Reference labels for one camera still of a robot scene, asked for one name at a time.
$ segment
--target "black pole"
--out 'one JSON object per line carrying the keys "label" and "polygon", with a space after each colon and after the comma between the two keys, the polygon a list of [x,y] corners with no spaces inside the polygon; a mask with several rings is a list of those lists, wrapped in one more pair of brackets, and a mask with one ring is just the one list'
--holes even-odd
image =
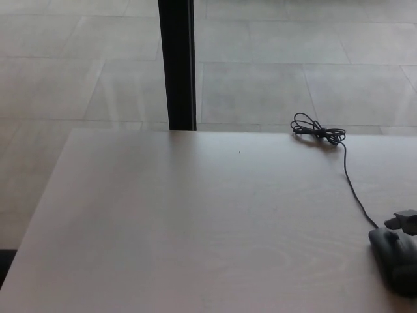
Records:
{"label": "black pole", "polygon": [[170,130],[197,130],[193,0],[158,0]]}

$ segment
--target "table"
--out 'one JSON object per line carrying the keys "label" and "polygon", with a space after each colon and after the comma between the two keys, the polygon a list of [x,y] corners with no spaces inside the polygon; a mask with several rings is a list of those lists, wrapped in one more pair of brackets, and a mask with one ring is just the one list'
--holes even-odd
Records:
{"label": "table", "polygon": [[[416,138],[345,143],[378,224],[415,208]],[[284,134],[74,130],[0,312],[415,312],[381,282],[342,152]]]}

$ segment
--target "tile grout line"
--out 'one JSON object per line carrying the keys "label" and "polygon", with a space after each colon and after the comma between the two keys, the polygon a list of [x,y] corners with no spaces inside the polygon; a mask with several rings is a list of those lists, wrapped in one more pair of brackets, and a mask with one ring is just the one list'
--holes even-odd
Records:
{"label": "tile grout line", "polygon": [[342,40],[341,40],[341,37],[340,37],[340,34],[339,34],[338,30],[337,30],[337,29],[336,29],[336,27],[335,27],[335,23],[332,23],[332,29],[333,29],[333,31],[335,32],[336,36],[338,37],[338,40],[339,40],[340,46],[341,46],[341,48],[343,49],[343,52],[345,52],[346,58],[347,58],[347,60],[349,61],[349,64],[351,65],[351,64],[352,64],[351,58],[350,58],[350,57],[348,56],[348,54],[347,54],[347,51],[346,51],[345,45],[343,44],[343,42],[342,42]]}
{"label": "tile grout line", "polygon": [[22,121],[18,121],[19,125],[16,127],[16,130],[13,132],[12,137],[10,138],[10,140],[8,141],[8,143],[6,144],[5,150],[3,151],[3,153],[0,155],[0,161],[3,159],[4,155],[6,154],[8,148],[10,147],[10,145],[12,144],[12,141],[14,139],[14,137],[16,136],[16,134],[18,133],[20,127],[22,126]]}
{"label": "tile grout line", "polygon": [[308,83],[308,79],[307,79],[306,71],[304,69],[304,65],[301,65],[301,70],[302,70],[302,73],[304,75],[304,81],[306,82],[306,85],[307,85],[308,95],[310,96],[311,105],[313,106],[315,118],[316,118],[316,120],[319,120],[319,116],[317,115],[317,111],[315,109],[313,97],[311,95],[310,86],[309,86],[309,83]]}
{"label": "tile grout line", "polygon": [[407,76],[407,74],[404,72],[404,68],[403,65],[398,65],[401,69],[401,71],[403,72],[404,76],[406,77],[407,81],[410,83],[411,87],[414,89],[414,92],[417,93],[417,89],[414,87],[414,85],[412,84],[412,82],[410,81],[410,78]]}
{"label": "tile grout line", "polygon": [[123,10],[122,17],[126,17],[126,12],[128,12],[128,8],[129,8],[129,5],[130,5],[131,2],[132,2],[132,0],[128,0],[126,8],[124,8],[124,10]]}
{"label": "tile grout line", "polygon": [[100,81],[100,78],[102,77],[104,67],[107,64],[107,60],[101,60],[101,62],[102,62],[102,66],[101,66],[100,72],[99,72],[99,74],[97,76],[97,80],[96,80],[96,83],[94,85],[93,91],[91,93],[90,99],[88,101],[88,105],[85,107],[85,111],[84,111],[84,114],[83,114],[82,121],[85,121],[85,116],[87,115],[87,111],[88,111],[89,106],[91,104],[91,100],[93,99],[94,93],[96,92],[96,89],[97,89],[97,86],[98,86],[98,82]]}
{"label": "tile grout line", "polygon": [[70,39],[71,39],[72,35],[75,33],[76,29],[78,28],[78,25],[81,24],[82,19],[84,19],[84,16],[81,16],[79,18],[78,22],[76,23],[76,25],[74,26],[74,28],[71,30],[71,33],[68,36],[67,40],[65,41],[65,44],[63,44],[63,47],[61,49],[61,52],[58,54],[58,57],[57,57],[58,59],[64,59],[62,56],[63,56],[63,54],[65,52],[65,48],[68,45],[68,43],[70,42]]}
{"label": "tile grout line", "polygon": [[48,8],[50,7],[50,5],[51,5],[52,1],[53,1],[53,0],[50,0],[50,1],[48,2],[48,4],[45,6],[45,9],[44,9],[44,10],[42,11],[42,13],[41,13],[41,14],[39,14],[39,15],[43,15],[43,16],[48,15],[47,11],[48,11]]}

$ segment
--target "white table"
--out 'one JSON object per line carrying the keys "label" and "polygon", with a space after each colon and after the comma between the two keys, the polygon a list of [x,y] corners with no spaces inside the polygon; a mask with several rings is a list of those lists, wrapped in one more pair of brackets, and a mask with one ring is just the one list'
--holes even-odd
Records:
{"label": "white table", "polygon": [[[377,223],[415,209],[416,138],[345,143]],[[342,152],[278,134],[75,130],[0,312],[415,312],[382,285]]]}

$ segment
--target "black cable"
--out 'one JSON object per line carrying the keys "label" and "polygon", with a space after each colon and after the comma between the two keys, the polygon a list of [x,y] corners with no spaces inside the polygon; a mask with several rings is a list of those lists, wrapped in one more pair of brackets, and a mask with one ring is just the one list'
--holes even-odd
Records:
{"label": "black cable", "polygon": [[[302,115],[307,120],[303,119],[297,119],[299,115]],[[325,128],[320,125],[318,121],[314,121],[310,116],[308,116],[305,113],[297,113],[294,115],[294,120],[290,124],[291,128],[293,129],[294,134],[309,134],[317,139],[323,139],[326,138],[328,142],[330,142],[332,145],[338,145],[339,143],[345,148],[345,155],[343,157],[343,165],[345,168],[345,175],[347,179],[347,183],[349,184],[353,197],[355,198],[356,202],[358,203],[359,207],[362,209],[362,212],[365,215],[366,220],[374,227],[379,228],[377,223],[375,223],[372,218],[369,217],[369,215],[366,213],[366,210],[364,206],[362,205],[362,202],[360,202],[358,196],[356,195],[356,192],[354,191],[354,188],[352,186],[351,179],[349,178],[349,175],[347,174],[346,170],[346,156],[347,156],[347,148],[346,145],[342,142],[346,138],[346,130],[341,128]]]}

